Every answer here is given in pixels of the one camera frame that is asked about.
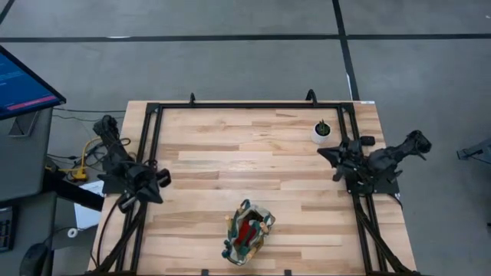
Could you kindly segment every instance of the small white cup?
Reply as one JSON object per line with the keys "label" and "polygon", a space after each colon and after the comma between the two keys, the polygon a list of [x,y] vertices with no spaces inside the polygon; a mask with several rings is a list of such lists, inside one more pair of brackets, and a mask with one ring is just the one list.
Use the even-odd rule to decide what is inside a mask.
{"label": "small white cup", "polygon": [[312,138],[312,141],[318,145],[322,144],[323,142],[327,141],[328,140],[328,137],[329,135],[331,135],[331,132],[329,132],[328,135],[326,136],[321,136],[317,133],[317,131],[315,131],[315,128],[317,127],[318,124],[316,124],[314,126],[314,128],[312,129],[312,135],[311,135],[311,138]]}

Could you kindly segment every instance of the plush toy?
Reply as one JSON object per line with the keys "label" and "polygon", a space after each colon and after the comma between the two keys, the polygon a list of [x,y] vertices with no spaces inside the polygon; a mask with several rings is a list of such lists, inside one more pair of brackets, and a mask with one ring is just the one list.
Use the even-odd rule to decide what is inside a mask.
{"label": "plush toy", "polygon": [[243,265],[264,245],[265,237],[271,232],[275,217],[246,199],[237,208],[233,218],[226,215],[227,239],[222,256],[233,264]]}

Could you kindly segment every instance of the wooden table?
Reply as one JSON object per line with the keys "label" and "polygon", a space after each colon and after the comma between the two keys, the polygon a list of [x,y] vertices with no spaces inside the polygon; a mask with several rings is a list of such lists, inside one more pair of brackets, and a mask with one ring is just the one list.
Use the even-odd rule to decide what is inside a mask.
{"label": "wooden table", "polygon": [[[128,152],[137,151],[146,105],[128,104],[121,134],[132,141]],[[367,152],[385,147],[375,105],[354,106],[360,134],[377,141]],[[320,119],[332,128],[323,146],[337,146],[341,134],[334,110],[165,110],[157,160],[159,168],[170,170],[173,182],[160,190],[162,205],[149,204],[138,274],[196,275],[202,269],[210,274],[284,274],[285,269],[293,274],[364,274],[351,196],[344,181],[331,180],[334,169],[316,153],[318,146],[310,138]],[[99,226],[116,198],[106,198]],[[276,223],[262,250],[239,267],[220,253],[226,239],[224,216],[232,215],[243,199],[269,209]],[[384,240],[403,264],[416,269],[400,206],[387,195],[374,195],[374,201]],[[116,211],[104,234],[103,257],[119,239],[123,223],[124,215]],[[371,238],[369,243],[377,269]],[[125,268],[132,250],[133,240]]]}

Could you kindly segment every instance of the concrete floor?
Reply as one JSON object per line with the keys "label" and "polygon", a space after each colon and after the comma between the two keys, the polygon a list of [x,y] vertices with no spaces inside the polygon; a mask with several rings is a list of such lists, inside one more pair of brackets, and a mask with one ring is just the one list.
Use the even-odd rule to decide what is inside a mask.
{"label": "concrete floor", "polygon": [[[341,0],[341,9],[349,35],[491,33],[491,2],[484,0]],[[271,33],[337,33],[331,1],[16,0],[0,25],[2,37]],[[190,92],[207,100],[297,100],[309,88],[322,100],[350,99],[338,41],[3,45],[65,95],[66,108],[122,110],[128,100],[181,100]],[[491,170],[459,161],[456,150],[491,137],[491,41],[350,41],[349,47],[360,97],[376,101],[387,143],[414,129],[433,142],[428,161],[401,164],[418,269],[488,275]],[[90,130],[91,123],[84,125]],[[54,118],[49,152],[79,154],[88,136],[81,123]],[[60,224],[73,223],[68,210],[59,210]],[[57,251],[54,274],[83,272],[91,239]],[[64,261],[74,259],[80,267]]]}

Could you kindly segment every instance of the black metal frame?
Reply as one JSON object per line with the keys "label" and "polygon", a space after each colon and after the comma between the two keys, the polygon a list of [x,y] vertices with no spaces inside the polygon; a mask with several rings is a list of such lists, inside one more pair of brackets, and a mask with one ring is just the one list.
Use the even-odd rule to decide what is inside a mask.
{"label": "black metal frame", "polygon": [[[307,97],[305,100],[306,100],[305,103],[302,102],[298,102],[298,103],[295,102],[292,103],[247,103],[247,102],[199,103],[198,102],[197,103],[194,94],[191,94],[189,103],[148,103],[147,108],[145,110],[143,129],[140,135],[140,145],[138,147],[137,162],[143,161],[144,149],[147,143],[147,137],[150,128],[150,118],[152,117],[152,114],[155,113],[157,115],[157,119],[155,120],[155,127],[153,128],[153,136],[150,144],[149,161],[147,161],[150,164],[155,163],[154,160],[157,154],[157,145],[160,135],[160,125],[162,123],[163,111],[165,109],[186,109],[186,108],[336,109],[342,138],[348,138],[348,131],[344,119],[344,113],[348,113],[351,129],[353,132],[353,139],[355,140],[359,139],[360,134],[358,132],[358,125],[356,121],[353,103],[343,103],[343,102],[319,103],[317,101],[317,97],[313,90],[310,90],[307,93]],[[357,215],[358,235],[360,237],[361,253],[363,256],[364,270],[366,274],[367,275],[390,274],[390,272],[388,272],[387,270],[386,259],[393,266],[396,273],[399,273],[398,275],[407,273],[409,270],[407,270],[402,264],[400,264],[398,259],[394,256],[394,254],[392,254],[392,252],[390,251],[390,249],[387,247],[384,240],[380,236],[380,229],[378,227],[378,222],[377,222],[377,214],[375,211],[374,200],[371,194],[365,195],[369,218],[365,215],[361,207],[360,196],[358,194],[352,193],[351,197],[353,200],[353,207],[355,210],[355,214]],[[147,211],[147,204],[143,204],[143,206],[140,206],[140,208],[143,208],[143,216],[145,216]],[[127,233],[127,230],[130,227],[129,224],[131,222],[132,215],[133,215],[132,212],[126,214],[123,233]],[[138,225],[135,243],[133,245],[133,256],[131,258],[131,266],[130,266],[131,271],[137,271],[138,269],[138,259],[140,257],[140,249],[143,240],[144,226],[145,226],[145,221],[143,219],[140,222],[140,225]],[[367,236],[366,236],[365,229],[370,233],[372,238],[374,238],[375,240],[377,259],[380,268],[379,271],[374,271],[372,268],[371,257],[369,253],[369,247],[367,243]],[[124,264],[124,254],[125,252],[123,251],[123,253],[117,259],[116,271],[122,270]]]}

